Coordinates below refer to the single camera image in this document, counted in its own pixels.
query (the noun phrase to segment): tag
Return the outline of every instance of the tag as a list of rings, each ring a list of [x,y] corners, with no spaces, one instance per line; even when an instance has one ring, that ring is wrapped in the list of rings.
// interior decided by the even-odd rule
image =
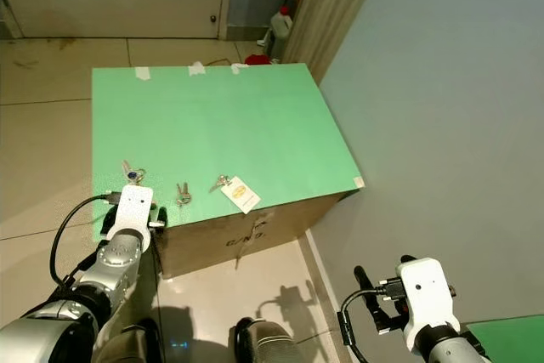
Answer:
[[[257,206],[257,203],[261,201],[261,198],[251,190],[247,184],[242,182],[238,176],[234,176],[226,186],[221,188],[221,191],[225,196],[244,212],[248,214],[252,208]]]

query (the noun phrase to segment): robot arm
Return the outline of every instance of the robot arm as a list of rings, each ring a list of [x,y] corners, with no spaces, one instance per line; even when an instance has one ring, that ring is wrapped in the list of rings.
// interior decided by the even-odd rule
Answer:
[[[94,341],[115,314],[138,276],[141,254],[150,245],[148,218],[153,190],[126,185],[109,242],[94,264],[70,287],[0,331],[3,361],[90,361]]]
[[[346,298],[337,317],[343,343],[353,350],[359,361],[367,362],[355,345],[348,313],[349,304],[359,297],[365,300],[379,334],[402,329],[406,347],[427,363],[488,361],[483,349],[476,350],[460,335],[459,321],[453,315],[452,288],[437,260],[404,256],[396,272],[395,278],[380,281],[380,286],[374,287],[365,271],[355,268],[361,289]],[[384,301],[394,301],[399,316],[390,318],[380,308],[378,295],[384,295]]]

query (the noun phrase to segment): green board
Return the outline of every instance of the green board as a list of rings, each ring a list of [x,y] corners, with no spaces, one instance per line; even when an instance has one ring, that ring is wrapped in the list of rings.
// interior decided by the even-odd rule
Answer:
[[[305,65],[93,70],[93,192],[120,190],[122,161],[142,167],[142,185],[165,206],[169,225],[239,209],[210,193],[220,174],[238,176],[256,208],[356,188],[360,172]],[[180,209],[176,184],[192,202]],[[95,231],[107,206],[94,206]]]
[[[544,315],[468,324],[493,363],[544,362]]]

